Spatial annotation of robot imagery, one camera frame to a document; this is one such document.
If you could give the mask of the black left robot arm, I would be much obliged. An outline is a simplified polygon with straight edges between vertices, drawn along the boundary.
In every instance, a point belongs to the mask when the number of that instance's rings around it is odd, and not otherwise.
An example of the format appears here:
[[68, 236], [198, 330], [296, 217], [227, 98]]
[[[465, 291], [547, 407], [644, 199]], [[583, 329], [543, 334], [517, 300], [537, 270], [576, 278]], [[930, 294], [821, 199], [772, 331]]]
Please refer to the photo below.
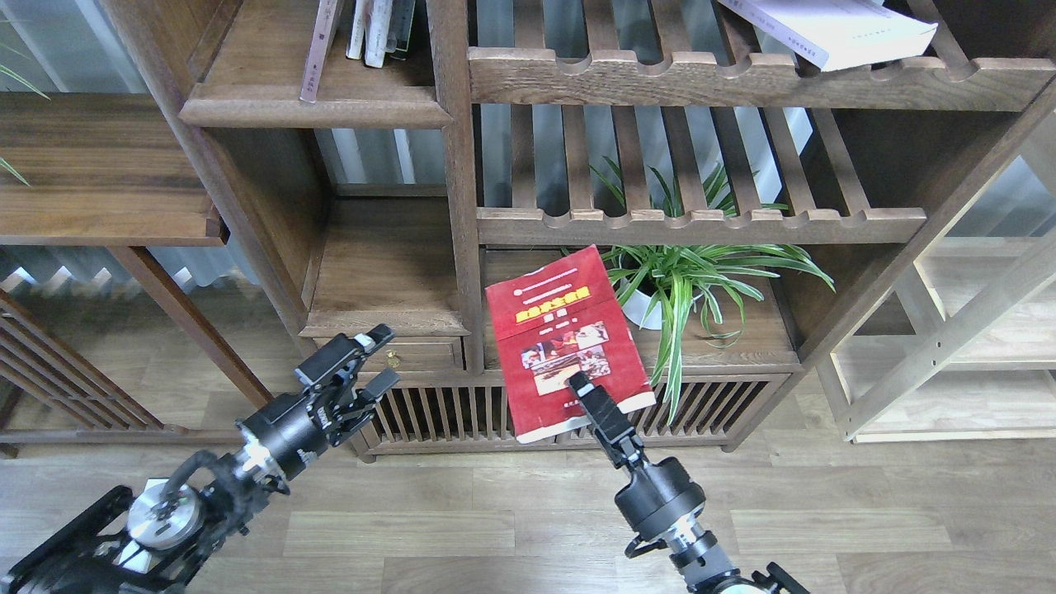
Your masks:
[[139, 495], [117, 486], [75, 516], [2, 579], [4, 593], [182, 593], [226, 538], [246, 533], [274, 493], [328, 448], [367, 426], [398, 380], [385, 369], [356, 380], [369, 357], [392, 341], [380, 324], [336, 335], [295, 369], [300, 394], [281, 394], [238, 421], [233, 454], [200, 450], [162, 484]]

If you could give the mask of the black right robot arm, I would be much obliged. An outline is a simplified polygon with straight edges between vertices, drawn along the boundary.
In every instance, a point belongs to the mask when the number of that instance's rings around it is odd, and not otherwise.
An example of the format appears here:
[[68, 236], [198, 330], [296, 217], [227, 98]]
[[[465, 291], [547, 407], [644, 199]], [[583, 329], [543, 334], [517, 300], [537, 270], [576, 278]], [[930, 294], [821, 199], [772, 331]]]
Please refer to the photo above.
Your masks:
[[712, 531], [699, 522], [705, 491], [690, 477], [675, 456], [652, 463], [644, 443], [629, 419], [602, 386], [583, 372], [568, 380], [591, 421], [593, 437], [616, 469], [629, 474], [629, 484], [615, 494], [615, 504], [636, 533], [624, 549], [627, 557], [670, 549], [670, 560], [691, 593], [804, 593], [782, 567], [769, 563], [766, 571], [746, 578]]

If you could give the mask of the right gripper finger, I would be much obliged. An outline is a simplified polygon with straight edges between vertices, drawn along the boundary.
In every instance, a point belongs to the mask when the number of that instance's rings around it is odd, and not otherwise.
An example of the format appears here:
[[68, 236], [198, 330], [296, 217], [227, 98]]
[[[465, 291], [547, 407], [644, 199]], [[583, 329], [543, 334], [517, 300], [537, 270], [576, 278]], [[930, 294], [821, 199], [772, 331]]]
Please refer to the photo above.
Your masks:
[[570, 389], [592, 424], [592, 433], [604, 450], [636, 450], [636, 430], [629, 419], [601, 386], [596, 386], [584, 372], [567, 380]]

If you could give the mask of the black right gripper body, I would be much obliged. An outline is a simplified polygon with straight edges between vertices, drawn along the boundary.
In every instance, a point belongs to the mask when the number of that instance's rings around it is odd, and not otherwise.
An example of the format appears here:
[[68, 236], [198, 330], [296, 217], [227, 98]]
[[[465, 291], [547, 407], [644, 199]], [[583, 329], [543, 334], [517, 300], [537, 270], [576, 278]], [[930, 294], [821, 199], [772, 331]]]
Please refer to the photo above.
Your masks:
[[618, 469], [630, 482], [615, 495], [615, 504], [637, 535], [637, 541], [697, 541], [705, 536], [698, 516], [705, 504], [703, 488], [691, 480], [682, 463], [668, 456], [653, 464], [634, 433], [597, 437]]

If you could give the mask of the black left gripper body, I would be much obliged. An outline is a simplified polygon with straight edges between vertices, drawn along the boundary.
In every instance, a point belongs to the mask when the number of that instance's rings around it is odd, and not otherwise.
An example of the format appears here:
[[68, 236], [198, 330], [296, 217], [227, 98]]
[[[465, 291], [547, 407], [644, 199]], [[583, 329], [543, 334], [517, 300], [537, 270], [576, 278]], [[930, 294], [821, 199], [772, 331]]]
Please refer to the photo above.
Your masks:
[[235, 454], [238, 480], [288, 482], [329, 447], [338, 447], [376, 417], [347, 424], [357, 375], [342, 370], [323, 386], [281, 394], [250, 417], [237, 421], [245, 445]]

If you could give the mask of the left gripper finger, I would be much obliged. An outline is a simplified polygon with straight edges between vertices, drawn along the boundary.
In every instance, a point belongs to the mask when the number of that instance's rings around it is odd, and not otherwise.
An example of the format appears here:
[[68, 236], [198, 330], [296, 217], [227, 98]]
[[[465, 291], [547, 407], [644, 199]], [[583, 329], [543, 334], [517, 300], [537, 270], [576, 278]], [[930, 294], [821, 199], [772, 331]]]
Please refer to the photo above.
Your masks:
[[351, 401], [346, 404], [347, 424], [362, 425], [369, 422], [376, 413], [377, 403], [380, 402], [393, 387], [400, 380], [400, 376], [393, 369], [384, 369], [379, 375], [369, 380], [365, 387], [353, 388]]
[[386, 324], [378, 324], [367, 333], [359, 333], [352, 338], [339, 333], [307, 360], [298, 365], [295, 376], [305, 387], [313, 387], [329, 383], [342, 370], [348, 370], [351, 375], [358, 375], [363, 361], [393, 341], [394, 337], [394, 331]]

